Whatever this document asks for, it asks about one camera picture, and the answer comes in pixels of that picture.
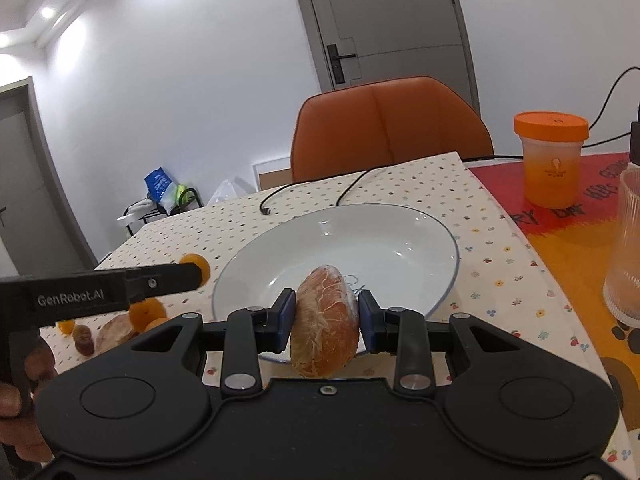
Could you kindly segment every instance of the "leather chair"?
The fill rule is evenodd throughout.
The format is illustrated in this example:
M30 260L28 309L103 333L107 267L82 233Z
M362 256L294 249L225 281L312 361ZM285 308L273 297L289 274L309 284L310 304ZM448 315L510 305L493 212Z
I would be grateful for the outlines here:
M291 174L304 182L447 152L494 154L480 117L431 77L393 79L309 98L298 115Z

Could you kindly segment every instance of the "ribbed glass cup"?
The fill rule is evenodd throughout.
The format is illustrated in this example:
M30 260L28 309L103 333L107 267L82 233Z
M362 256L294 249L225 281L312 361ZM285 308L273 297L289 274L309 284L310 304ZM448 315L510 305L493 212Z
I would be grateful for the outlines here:
M640 168L620 174L618 234L602 295L622 323L640 328Z

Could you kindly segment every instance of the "orange lid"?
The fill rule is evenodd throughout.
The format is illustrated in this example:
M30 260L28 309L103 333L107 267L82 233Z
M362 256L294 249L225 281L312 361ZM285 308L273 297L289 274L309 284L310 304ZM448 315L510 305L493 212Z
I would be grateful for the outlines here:
M523 112L513 118L521 137L549 142L580 142L589 138L589 123L577 115L560 112Z

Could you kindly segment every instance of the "door lock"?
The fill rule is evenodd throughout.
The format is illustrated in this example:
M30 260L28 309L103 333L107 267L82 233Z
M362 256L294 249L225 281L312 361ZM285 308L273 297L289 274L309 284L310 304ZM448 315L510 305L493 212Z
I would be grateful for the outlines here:
M338 46L335 43L326 46L326 51L329 55L329 62L331 62L331 70L334 72L334 81L337 85L345 83L344 72L342 71L342 60L352 59L358 57L357 54L338 54Z

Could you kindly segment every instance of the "orange segment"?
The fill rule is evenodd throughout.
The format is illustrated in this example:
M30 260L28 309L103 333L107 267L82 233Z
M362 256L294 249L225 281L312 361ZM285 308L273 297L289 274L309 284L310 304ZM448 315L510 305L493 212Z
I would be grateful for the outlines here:
M160 326L162 325L162 323L166 323L167 321L169 321L168 317L159 317L146 326L145 332L149 332L149 330L155 328L156 326Z
M129 307L129 321L136 332L144 332L149 323L161 317L166 317L166 310L158 298L146 298Z
M196 264L198 267L200 267L200 272L202 273L202 281L200 282L200 286L203 286L209 281L209 278L211 276L211 267L209 267L209 262L204 256L200 256L199 254L195 253L187 253L180 258L180 261L178 263Z
M71 335L74 331L74 327L76 326L76 322L73 319L69 319L67 321L59 321L56 325L58 326L58 330L60 330L64 335Z

